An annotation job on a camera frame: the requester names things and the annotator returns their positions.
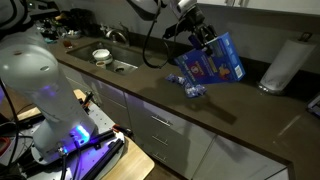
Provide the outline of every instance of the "kitchen counter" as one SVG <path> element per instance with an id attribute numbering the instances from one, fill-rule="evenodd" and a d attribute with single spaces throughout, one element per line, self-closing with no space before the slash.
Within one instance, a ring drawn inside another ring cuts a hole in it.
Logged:
<path id="1" fill-rule="evenodd" d="M 98 40 L 83 37 L 72 43 L 78 48 Z M 306 102 L 265 95 L 241 82 L 206 85 L 205 96 L 188 99 L 179 85 L 165 80 L 170 73 L 181 75 L 176 66 L 142 65 L 121 76 L 68 55 L 61 42 L 49 47 L 64 65 L 286 164 L 292 178 L 319 179 L 320 120 L 306 112 Z M 163 56 L 150 53 L 151 63 L 163 62 Z"/>

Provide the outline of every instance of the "white bowl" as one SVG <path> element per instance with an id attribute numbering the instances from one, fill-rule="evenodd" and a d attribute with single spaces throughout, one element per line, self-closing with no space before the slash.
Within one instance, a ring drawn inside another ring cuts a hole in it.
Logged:
<path id="1" fill-rule="evenodd" d="M 107 49 L 98 49 L 93 51 L 92 56 L 97 61 L 105 61 L 107 64 L 113 61 L 111 53 Z"/>

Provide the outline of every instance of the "paper towel roll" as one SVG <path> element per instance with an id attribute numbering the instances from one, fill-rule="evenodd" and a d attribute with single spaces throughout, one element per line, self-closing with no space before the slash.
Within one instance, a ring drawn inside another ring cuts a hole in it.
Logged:
<path id="1" fill-rule="evenodd" d="M 287 40 L 262 77 L 260 84 L 271 91 L 282 91 L 315 47 L 315 43 Z"/>

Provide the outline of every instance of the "wall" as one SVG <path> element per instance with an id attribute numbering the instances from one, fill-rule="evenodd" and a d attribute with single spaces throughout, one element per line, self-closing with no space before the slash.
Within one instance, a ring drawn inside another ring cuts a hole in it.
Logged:
<path id="1" fill-rule="evenodd" d="M 126 0 L 56 0 L 64 9 L 85 8 L 95 12 L 97 22 L 118 27 L 119 21 L 130 31 L 146 35 L 150 22 L 142 21 Z M 320 42 L 320 17 L 284 14 L 222 6 L 200 5 L 206 23 L 212 24 L 218 34 L 229 32 L 242 57 L 272 63 L 288 38 L 298 38 L 302 32 L 314 33 L 312 41 Z M 162 37 L 165 29 L 176 23 L 173 13 L 162 10 L 152 32 Z M 189 44 L 188 33 L 182 33 L 178 42 Z M 320 74 L 320 46 L 317 46 L 302 67 L 303 70 Z"/>

